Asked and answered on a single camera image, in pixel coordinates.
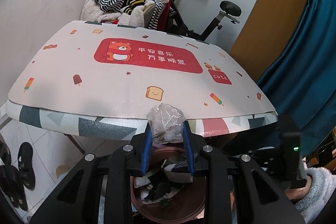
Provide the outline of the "right hand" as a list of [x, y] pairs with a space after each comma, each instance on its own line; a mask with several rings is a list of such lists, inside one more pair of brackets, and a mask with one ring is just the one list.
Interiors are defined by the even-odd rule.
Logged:
[[284, 193], [292, 201], [296, 202], [304, 198], [310, 190], [312, 183], [311, 176], [306, 176], [306, 185], [303, 188], [287, 189]]

